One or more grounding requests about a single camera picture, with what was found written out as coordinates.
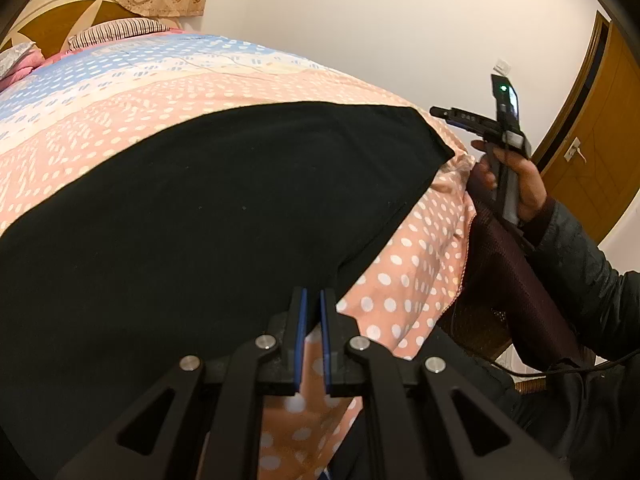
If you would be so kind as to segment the dark jacket right forearm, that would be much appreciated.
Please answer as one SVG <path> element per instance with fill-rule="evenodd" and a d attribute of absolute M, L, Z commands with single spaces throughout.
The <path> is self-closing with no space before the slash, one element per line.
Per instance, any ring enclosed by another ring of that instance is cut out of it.
<path fill-rule="evenodd" d="M 530 265 L 578 342 L 610 361 L 639 349 L 639 273 L 620 273 L 562 204 L 524 226 Z"/>

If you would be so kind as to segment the person's right hand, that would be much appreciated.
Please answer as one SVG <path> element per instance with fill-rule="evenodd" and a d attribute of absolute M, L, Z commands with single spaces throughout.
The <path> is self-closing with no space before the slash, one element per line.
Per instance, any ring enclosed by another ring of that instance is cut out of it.
<path fill-rule="evenodd" d="M 533 220 L 540 213 L 547 200 L 544 181 L 535 164 L 518 153 L 506 152 L 501 148 L 488 148 L 487 144 L 481 140 L 473 141 L 472 148 L 484 153 L 478 166 L 480 166 L 480 180 L 488 190 L 492 191 L 498 186 L 497 178 L 491 170 L 489 152 L 494 154 L 498 162 L 506 165 L 518 175 L 518 185 L 520 186 L 518 218 L 523 222 Z"/>

